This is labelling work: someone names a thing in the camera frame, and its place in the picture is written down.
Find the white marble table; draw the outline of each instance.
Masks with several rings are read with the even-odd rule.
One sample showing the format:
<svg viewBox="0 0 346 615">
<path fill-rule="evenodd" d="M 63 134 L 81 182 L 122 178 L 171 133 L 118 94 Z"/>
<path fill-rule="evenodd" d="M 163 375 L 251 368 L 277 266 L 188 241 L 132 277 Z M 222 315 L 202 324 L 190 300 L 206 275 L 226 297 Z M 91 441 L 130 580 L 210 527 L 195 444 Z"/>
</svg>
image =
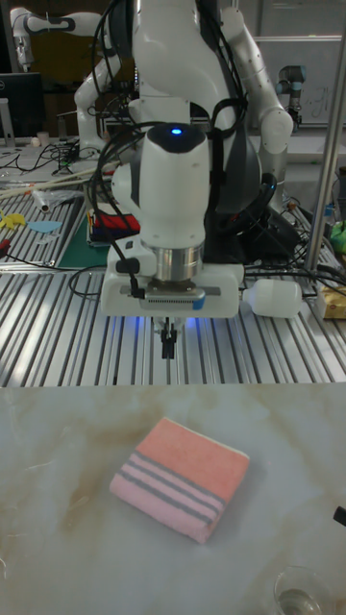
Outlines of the white marble table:
<svg viewBox="0 0 346 615">
<path fill-rule="evenodd" d="M 163 416 L 243 450 L 198 545 L 109 493 Z M 346 614 L 346 384 L 0 390 L 1 615 L 265 615 L 286 564 Z"/>
</svg>

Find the pink sponge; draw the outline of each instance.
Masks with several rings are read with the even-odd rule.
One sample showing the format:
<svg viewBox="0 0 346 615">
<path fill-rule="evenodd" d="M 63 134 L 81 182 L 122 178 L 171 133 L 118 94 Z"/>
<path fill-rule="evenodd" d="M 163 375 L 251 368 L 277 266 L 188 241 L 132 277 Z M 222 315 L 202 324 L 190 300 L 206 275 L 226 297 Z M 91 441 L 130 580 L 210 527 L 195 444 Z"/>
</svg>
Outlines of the pink sponge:
<svg viewBox="0 0 346 615">
<path fill-rule="evenodd" d="M 170 528 L 206 542 L 249 457 L 161 419 L 111 482 L 111 492 Z"/>
</svg>

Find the blue object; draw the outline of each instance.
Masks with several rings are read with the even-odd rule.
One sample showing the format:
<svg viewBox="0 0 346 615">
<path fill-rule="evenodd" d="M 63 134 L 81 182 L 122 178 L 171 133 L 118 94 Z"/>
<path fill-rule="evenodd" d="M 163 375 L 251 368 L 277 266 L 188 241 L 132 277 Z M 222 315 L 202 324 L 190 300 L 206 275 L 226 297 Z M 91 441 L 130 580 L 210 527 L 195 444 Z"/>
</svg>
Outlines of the blue object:
<svg viewBox="0 0 346 615">
<path fill-rule="evenodd" d="M 326 205 L 324 217 L 329 218 L 329 216 L 332 215 L 333 211 L 334 211 L 334 205 L 333 203 L 329 203 L 328 205 Z"/>
<path fill-rule="evenodd" d="M 205 304 L 205 301 L 206 297 L 202 297 L 202 299 L 197 299 L 197 301 L 193 302 L 192 309 L 202 309 L 203 305 Z"/>
<path fill-rule="evenodd" d="M 61 227 L 62 222 L 55 222 L 54 220 L 41 220 L 38 222 L 27 221 L 27 225 L 29 229 L 37 233 L 52 233 Z"/>
</svg>

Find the gray stripe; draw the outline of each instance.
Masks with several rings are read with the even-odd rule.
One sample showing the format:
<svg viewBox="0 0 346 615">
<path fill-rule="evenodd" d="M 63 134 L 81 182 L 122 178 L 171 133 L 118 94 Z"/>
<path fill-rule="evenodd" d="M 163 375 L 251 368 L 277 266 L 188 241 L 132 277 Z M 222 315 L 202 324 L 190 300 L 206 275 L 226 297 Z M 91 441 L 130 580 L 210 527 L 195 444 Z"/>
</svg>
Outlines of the gray stripe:
<svg viewBox="0 0 346 615">
<path fill-rule="evenodd" d="M 197 498 L 196 496 L 191 494 L 186 489 L 183 489 L 182 487 L 179 487 L 178 485 L 174 484 L 174 482 L 171 482 L 170 480 L 164 479 L 159 474 L 155 474 L 155 472 L 151 472 L 151 470 L 147 470 L 146 468 L 143 468 L 141 465 L 138 465 L 137 463 L 132 461 L 131 458 L 126 463 L 127 463 L 127 465 L 131 465 L 133 468 L 136 468 L 137 470 L 140 470 L 140 472 L 144 472 L 149 477 L 152 477 L 152 479 L 159 480 L 160 482 L 163 482 L 163 484 L 165 484 L 167 487 L 170 487 L 171 489 L 175 489 L 176 491 L 179 491 L 179 493 L 182 493 L 184 496 L 187 496 L 188 498 L 190 498 L 191 500 L 193 500 L 197 504 L 202 504 L 203 506 L 206 506 L 207 508 L 210 508 L 210 510 L 215 512 L 217 515 L 219 514 L 219 512 L 221 512 L 219 510 L 219 508 L 216 508 L 216 506 L 213 506 L 212 504 L 209 504 L 208 502 L 205 502 L 204 500 L 201 500 L 200 498 Z"/>
<path fill-rule="evenodd" d="M 206 515 L 202 515 L 200 512 L 197 512 L 197 510 L 193 510 L 193 508 L 190 508 L 189 506 L 186 506 L 185 504 L 181 504 L 180 502 L 173 500 L 173 498 L 169 498 L 169 496 L 166 496 L 164 493 L 162 493 L 158 489 L 154 489 L 154 487 L 151 487 L 146 482 L 143 482 L 143 480 L 139 480 L 139 479 L 136 479 L 135 477 L 132 477 L 131 474 L 128 474 L 128 472 L 125 472 L 124 470 L 119 470 L 118 474 L 124 479 L 128 480 L 129 482 L 132 482 L 133 484 L 135 484 L 137 487 L 140 487 L 141 489 L 148 491 L 156 498 L 159 498 L 163 502 L 166 502 L 167 504 L 174 506 L 174 508 L 179 508 L 180 510 L 183 510 L 184 512 L 191 515 L 192 517 L 196 517 L 196 519 L 200 519 L 201 521 L 204 521 L 207 524 L 210 524 L 213 522 L 213 519 L 210 519 Z"/>
<path fill-rule="evenodd" d="M 143 461 L 148 461 L 148 463 L 152 463 L 153 465 L 156 465 L 157 468 L 164 470 L 164 472 L 168 472 L 168 474 L 171 474 L 172 477 L 176 477 L 177 479 L 182 480 L 183 482 L 188 484 L 190 487 L 194 487 L 201 493 L 204 493 L 206 496 L 210 496 L 211 498 L 214 498 L 218 502 L 221 502 L 221 504 L 223 504 L 224 506 L 226 505 L 225 500 L 222 500 L 222 498 L 219 498 L 218 496 L 216 496 L 214 493 L 212 493 L 212 491 L 205 489 L 205 487 L 201 487 L 199 484 L 197 484 L 196 482 L 193 482 L 192 480 L 188 480 L 185 477 L 182 477 L 181 474 L 178 474 L 178 472 L 174 472 L 173 470 L 170 470 L 170 468 L 166 468 L 165 465 L 162 465 L 158 461 L 154 461 L 153 459 L 151 459 L 150 457 L 147 457 L 146 455 L 143 455 L 139 451 L 135 451 L 133 455 L 138 455 L 138 457 L 140 457 L 140 459 L 143 459 Z"/>
</svg>

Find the workbench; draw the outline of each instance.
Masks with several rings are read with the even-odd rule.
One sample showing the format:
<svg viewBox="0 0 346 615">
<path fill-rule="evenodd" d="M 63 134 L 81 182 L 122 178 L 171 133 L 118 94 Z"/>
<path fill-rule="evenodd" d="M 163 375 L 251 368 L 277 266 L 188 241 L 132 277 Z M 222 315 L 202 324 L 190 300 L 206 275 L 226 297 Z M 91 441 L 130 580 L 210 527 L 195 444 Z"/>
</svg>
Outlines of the workbench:
<svg viewBox="0 0 346 615">
<path fill-rule="evenodd" d="M 318 151 L 322 146 L 318 139 L 313 145 Z M 292 156 L 303 155 L 295 149 Z M 2 207 L 27 219 L 47 219 L 28 195 Z M 12 253 L 37 264 L 59 263 L 85 214 L 80 200 L 56 208 L 54 219 L 62 221 L 58 240 L 37 245 L 37 236 L 21 228 Z M 302 224 L 308 232 L 308 223 Z M 1 239 L 7 236 L 1 233 Z M 336 264 L 327 246 L 321 261 Z M 323 321 L 314 300 L 306 300 L 292 320 L 256 316 L 246 304 L 233 319 L 188 319 L 175 359 L 164 361 L 151 318 L 102 314 L 102 271 L 80 277 L 81 292 L 97 293 L 90 299 L 72 295 L 73 272 L 4 258 L 0 274 L 0 386 L 346 381 L 346 321 Z"/>
<path fill-rule="evenodd" d="M 268 615 L 308 566 L 346 614 L 346 384 L 0 390 L 0 612 Z M 118 500 L 114 473 L 162 416 L 243 451 L 199 545 Z"/>
</svg>

